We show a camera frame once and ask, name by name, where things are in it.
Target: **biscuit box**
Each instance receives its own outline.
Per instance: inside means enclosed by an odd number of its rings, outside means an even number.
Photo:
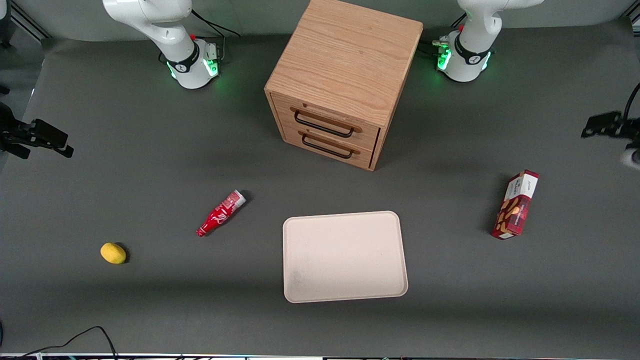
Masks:
[[[524,170],[509,180],[500,213],[491,231],[493,237],[505,240],[522,233],[538,178],[537,173]]]

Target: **beige plastic tray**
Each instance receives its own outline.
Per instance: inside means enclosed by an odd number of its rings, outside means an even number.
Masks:
[[[289,302],[398,297],[409,287],[393,211],[293,217],[282,230]]]

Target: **wooden cabinet top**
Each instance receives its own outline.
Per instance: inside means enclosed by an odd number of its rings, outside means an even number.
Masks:
[[[311,0],[265,89],[386,127],[422,23],[337,0]]]

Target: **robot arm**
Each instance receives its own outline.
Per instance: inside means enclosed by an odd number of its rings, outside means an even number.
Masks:
[[[451,79],[472,81],[486,68],[490,48],[502,29],[499,11],[535,6],[544,0],[458,0],[467,13],[464,30],[454,30],[434,42],[442,46],[438,69]]]
[[[200,88],[218,75],[214,44],[192,40],[182,25],[156,25],[189,16],[191,0],[102,0],[102,4],[114,20],[140,31],[158,46],[183,87]]]
[[[182,25],[157,26],[157,22],[184,19],[191,13],[191,0],[103,0],[114,20],[148,36],[171,61],[181,61],[193,52],[193,41]]]

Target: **drawer handle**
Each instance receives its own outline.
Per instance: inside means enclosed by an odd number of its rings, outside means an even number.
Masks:
[[[342,159],[349,159],[351,157],[351,155],[353,155],[353,150],[350,150],[348,155],[344,155],[344,154],[341,154],[339,152],[335,152],[333,150],[325,149],[324,147],[318,146],[318,145],[316,145],[314,143],[307,142],[307,141],[305,141],[306,138],[307,138],[306,134],[302,135],[302,143],[305,144],[306,146],[313,147],[316,150],[324,151],[324,152],[326,152],[328,154],[331,154],[333,156],[337,156],[337,157],[342,158]]]
[[[313,127],[314,129],[318,129],[324,131],[325,133],[330,133],[331,135],[339,136],[341,138],[350,138],[353,135],[353,131],[355,130],[353,127],[349,130],[348,133],[341,133],[340,131],[332,130],[324,126],[316,125],[308,121],[304,121],[298,118],[300,114],[299,110],[296,110],[296,113],[293,115],[293,118],[296,119],[296,122],[299,124],[303,124],[304,126]]]

